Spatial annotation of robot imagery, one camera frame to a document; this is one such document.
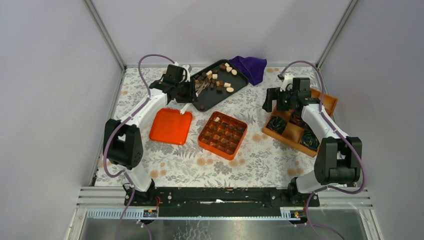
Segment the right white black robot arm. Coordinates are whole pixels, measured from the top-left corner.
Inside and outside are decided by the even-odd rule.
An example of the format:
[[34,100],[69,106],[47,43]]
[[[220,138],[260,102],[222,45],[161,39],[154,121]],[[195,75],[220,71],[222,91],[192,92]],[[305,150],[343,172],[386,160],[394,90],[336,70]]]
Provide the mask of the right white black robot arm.
[[342,131],[328,115],[323,105],[324,95],[314,97],[310,79],[285,77],[280,87],[268,88],[262,109],[270,113],[273,101],[280,112],[293,111],[305,122],[319,146],[313,171],[294,180],[294,188],[287,191],[287,201],[301,205],[306,193],[336,188],[357,182],[363,173],[362,141]]

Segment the white metal tongs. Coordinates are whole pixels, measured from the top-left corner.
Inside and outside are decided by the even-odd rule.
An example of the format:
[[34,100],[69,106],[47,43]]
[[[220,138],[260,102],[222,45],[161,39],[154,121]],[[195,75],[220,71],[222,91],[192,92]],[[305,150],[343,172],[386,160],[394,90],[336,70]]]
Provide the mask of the white metal tongs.
[[[198,81],[199,83],[196,83],[195,84],[195,96],[198,98],[199,97],[199,95],[200,95],[200,93],[202,92],[202,90],[204,90],[206,87],[207,87],[207,85],[209,84],[209,80],[208,79],[204,79],[204,80],[202,80],[202,81]],[[189,107],[191,105],[191,103],[186,103],[180,110],[179,110],[179,113],[181,114],[181,115],[183,115],[186,111],[187,111],[187,108]]]

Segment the orange chocolate box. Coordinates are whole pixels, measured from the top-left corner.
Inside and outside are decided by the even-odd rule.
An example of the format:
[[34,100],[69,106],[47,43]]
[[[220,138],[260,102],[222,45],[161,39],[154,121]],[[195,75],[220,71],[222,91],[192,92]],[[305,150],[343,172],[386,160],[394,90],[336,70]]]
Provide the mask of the orange chocolate box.
[[201,130],[198,145],[219,157],[232,161],[247,133],[248,124],[222,112],[215,111]]

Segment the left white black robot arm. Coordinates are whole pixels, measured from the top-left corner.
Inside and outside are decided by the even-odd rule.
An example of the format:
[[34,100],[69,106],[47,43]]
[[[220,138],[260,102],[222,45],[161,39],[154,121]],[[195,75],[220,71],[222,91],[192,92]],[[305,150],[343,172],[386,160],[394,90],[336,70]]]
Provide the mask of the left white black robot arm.
[[105,173],[115,178],[121,174],[128,178],[136,190],[136,199],[144,206],[152,204],[155,192],[150,187],[152,178],[143,167],[142,130],[155,118],[159,110],[171,101],[193,103],[197,101],[196,84],[187,66],[168,65],[158,80],[146,84],[147,95],[125,116],[109,119],[104,128],[103,160],[118,166],[119,172]]

